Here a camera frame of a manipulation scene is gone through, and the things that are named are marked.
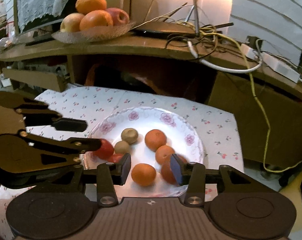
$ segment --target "tablecloth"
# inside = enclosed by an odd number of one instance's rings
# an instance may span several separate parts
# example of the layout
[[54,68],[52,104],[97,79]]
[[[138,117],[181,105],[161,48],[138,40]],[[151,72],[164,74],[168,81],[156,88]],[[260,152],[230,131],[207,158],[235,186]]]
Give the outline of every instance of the tablecloth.
[[[196,103],[184,98],[165,97],[133,91],[100,87],[76,87],[68,85],[63,93],[46,90],[36,100],[49,105],[51,110],[64,117],[86,120],[84,132],[56,131],[50,126],[27,127],[27,132],[65,140],[69,137],[86,138],[90,131],[110,114],[134,106],[152,106],[179,114],[195,127],[204,150],[204,164],[209,169],[217,169],[228,164],[243,172],[243,158],[240,138],[234,115],[217,108]],[[5,218],[9,202],[27,189],[0,189],[0,235],[12,239],[12,233]],[[94,187],[88,187],[88,195],[94,195]],[[216,196],[215,185],[206,186],[206,201]]]

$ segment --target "fruit bowl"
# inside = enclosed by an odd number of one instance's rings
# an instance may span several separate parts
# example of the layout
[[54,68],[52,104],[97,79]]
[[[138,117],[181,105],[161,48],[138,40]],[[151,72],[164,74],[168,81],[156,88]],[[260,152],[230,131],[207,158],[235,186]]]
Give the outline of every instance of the fruit bowl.
[[[145,144],[144,138],[147,132],[159,129],[167,136],[167,145],[171,146],[177,154],[184,156],[189,162],[203,163],[204,150],[195,128],[181,116],[154,107],[134,107],[116,112],[100,124],[89,134],[89,138],[104,138],[113,146],[121,141],[121,133],[125,128],[134,128],[138,131],[138,141],[131,144],[131,171],[138,163],[146,163],[153,166],[156,178],[153,185],[141,187],[131,178],[129,173],[126,184],[115,185],[115,191],[119,198],[122,197],[168,197],[182,195],[187,186],[175,186],[165,182],[160,174],[161,166],[155,160],[155,152]],[[97,165],[107,161],[96,157],[92,152],[83,156],[85,169],[95,169]]]
[[74,44],[84,42],[97,42],[114,39],[126,34],[133,26],[134,22],[120,26],[97,26],[81,32],[55,32],[52,37],[63,43]]

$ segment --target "orange fruit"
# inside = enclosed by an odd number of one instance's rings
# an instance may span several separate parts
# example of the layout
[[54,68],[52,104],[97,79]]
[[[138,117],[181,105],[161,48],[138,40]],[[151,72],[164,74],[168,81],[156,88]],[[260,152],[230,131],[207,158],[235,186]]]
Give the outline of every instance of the orange fruit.
[[139,163],[131,172],[132,180],[142,187],[150,186],[156,177],[155,168],[149,164]]
[[175,151],[168,145],[160,146],[155,152],[155,160],[162,165]]
[[77,0],[75,8],[79,13],[88,14],[95,10],[105,10],[107,8],[106,0]]
[[84,31],[96,26],[112,26],[111,15],[103,10],[96,10],[88,13],[80,22],[80,31]]
[[151,151],[155,152],[160,146],[167,143],[167,137],[162,131],[154,129],[146,134],[144,141],[146,143],[146,146]]
[[[187,160],[181,156],[181,155],[178,155],[179,158],[184,162],[184,163],[187,163]],[[171,170],[171,166],[170,166],[170,159],[167,160],[161,167],[161,175],[162,175],[162,178],[168,182],[169,184],[172,184],[172,185],[177,185],[177,181],[175,180],[175,177],[173,175],[173,172]]]

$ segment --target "apple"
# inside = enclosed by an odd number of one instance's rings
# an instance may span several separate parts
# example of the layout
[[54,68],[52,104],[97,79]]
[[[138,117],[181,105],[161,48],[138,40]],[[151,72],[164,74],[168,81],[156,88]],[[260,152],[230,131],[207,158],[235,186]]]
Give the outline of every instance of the apple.
[[65,17],[60,25],[61,32],[74,33],[80,31],[80,22],[82,21],[84,14],[71,13]]
[[123,154],[121,153],[113,154],[107,159],[107,161],[111,163],[118,163],[122,159],[122,157]]
[[114,152],[113,146],[106,139],[100,139],[100,141],[101,147],[92,153],[102,160],[107,160]]
[[125,11],[119,8],[108,8],[106,9],[106,11],[111,15],[114,26],[124,25],[129,23],[130,18]]

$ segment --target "white power strip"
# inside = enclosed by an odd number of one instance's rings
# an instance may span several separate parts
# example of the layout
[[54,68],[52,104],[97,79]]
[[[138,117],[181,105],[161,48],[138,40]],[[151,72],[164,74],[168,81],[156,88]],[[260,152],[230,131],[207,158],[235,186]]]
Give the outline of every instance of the white power strip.
[[241,44],[240,50],[249,59],[257,60],[259,58],[257,52],[244,43]]
[[272,68],[275,72],[285,76],[286,78],[290,79],[294,83],[297,83],[300,79],[300,74],[290,68],[288,65],[286,65],[281,60],[278,60],[275,57],[272,57],[271,55],[263,52],[262,53],[263,61]]

